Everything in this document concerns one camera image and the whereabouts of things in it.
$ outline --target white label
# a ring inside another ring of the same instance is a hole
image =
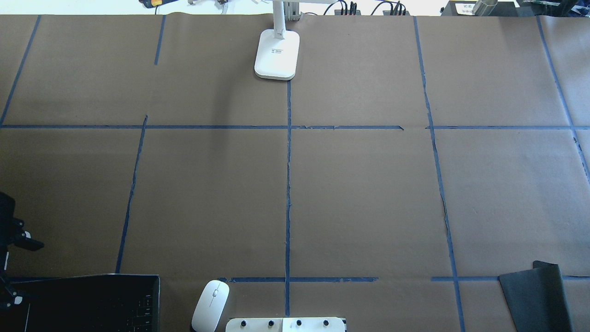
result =
[[[475,4],[455,4],[459,15],[473,15],[473,6]]]

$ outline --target laptop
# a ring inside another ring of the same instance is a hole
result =
[[[160,277],[105,274],[12,282],[22,303],[0,312],[14,332],[158,332]]]

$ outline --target dark folded fabric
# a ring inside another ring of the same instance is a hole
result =
[[[518,332],[573,331],[559,265],[533,262],[533,269],[500,275]]]

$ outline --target white lamp base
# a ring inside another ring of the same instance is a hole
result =
[[[299,55],[299,34],[285,31],[284,39],[274,38],[274,30],[260,34],[254,71],[258,77],[271,80],[290,80],[295,76]]]

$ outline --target computer mouse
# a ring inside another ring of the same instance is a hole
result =
[[[229,294],[226,283],[219,280],[207,283],[192,315],[191,326],[196,332],[215,332]]]

